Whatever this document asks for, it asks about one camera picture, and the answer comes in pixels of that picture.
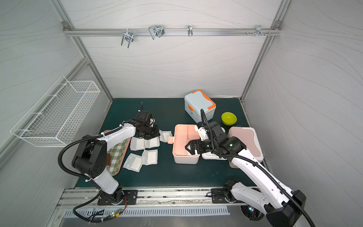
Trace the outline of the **pink first aid box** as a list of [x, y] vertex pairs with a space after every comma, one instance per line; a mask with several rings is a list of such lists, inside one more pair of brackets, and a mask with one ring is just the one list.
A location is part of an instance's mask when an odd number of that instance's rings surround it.
[[236, 137], [243, 142], [251, 154], [260, 163], [263, 162], [264, 156], [258, 140], [257, 133], [254, 128], [251, 127], [231, 127], [228, 135], [230, 137]]

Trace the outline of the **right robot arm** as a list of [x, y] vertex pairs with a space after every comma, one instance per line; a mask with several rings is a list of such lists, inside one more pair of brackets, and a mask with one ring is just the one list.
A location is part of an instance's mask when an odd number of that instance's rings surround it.
[[251, 189], [237, 180], [230, 180], [223, 187], [225, 200], [243, 201], [250, 210], [264, 215], [273, 227], [292, 227], [304, 216], [311, 227], [314, 221], [304, 210], [306, 196], [300, 190], [293, 191], [274, 177], [237, 137], [228, 137], [216, 122], [199, 122], [193, 129], [198, 139], [185, 145], [192, 154], [210, 152], [219, 159], [226, 159], [241, 169], [259, 188]]

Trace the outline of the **white box peach handle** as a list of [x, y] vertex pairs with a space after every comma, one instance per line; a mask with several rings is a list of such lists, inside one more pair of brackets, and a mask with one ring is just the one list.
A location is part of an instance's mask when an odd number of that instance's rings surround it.
[[198, 154], [195, 152], [195, 155], [192, 155], [185, 149], [188, 142], [200, 139], [199, 133], [196, 130], [197, 128], [198, 127], [196, 125], [191, 124], [178, 124], [175, 126], [174, 137], [169, 137], [168, 139], [168, 144], [173, 144], [173, 156], [175, 163], [194, 165], [198, 163], [199, 158], [203, 158], [205, 160], [226, 160], [220, 159], [211, 152], [204, 154]]

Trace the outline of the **blue box orange handle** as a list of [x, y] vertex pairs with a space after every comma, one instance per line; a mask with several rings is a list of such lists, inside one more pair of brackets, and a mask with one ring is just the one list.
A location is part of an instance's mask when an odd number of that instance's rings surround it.
[[195, 123], [201, 122], [200, 110], [203, 109], [207, 120], [212, 120], [216, 110], [216, 104], [204, 92], [197, 90], [184, 97], [185, 111]]

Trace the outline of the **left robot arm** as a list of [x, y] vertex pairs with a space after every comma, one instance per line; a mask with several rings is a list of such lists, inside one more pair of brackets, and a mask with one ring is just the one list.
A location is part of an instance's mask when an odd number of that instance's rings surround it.
[[[106, 168], [107, 152], [115, 145], [132, 137], [151, 140], [159, 136], [159, 127], [155, 125], [152, 114], [140, 109], [136, 117], [124, 121], [113, 130], [102, 132], [96, 136], [86, 135], [82, 139], [65, 146], [58, 155], [60, 168], [67, 174], [86, 179], [98, 189], [98, 193], [94, 198], [73, 208], [73, 214], [88, 223], [102, 223], [121, 215], [125, 209], [119, 209], [105, 218], [96, 218], [101, 215], [99, 211], [85, 217], [78, 213], [78, 209], [89, 205], [98, 198], [105, 199], [108, 203], [116, 205], [127, 202], [123, 187]], [[62, 160], [64, 153], [73, 146], [78, 147], [71, 162], [76, 171], [68, 169]]]

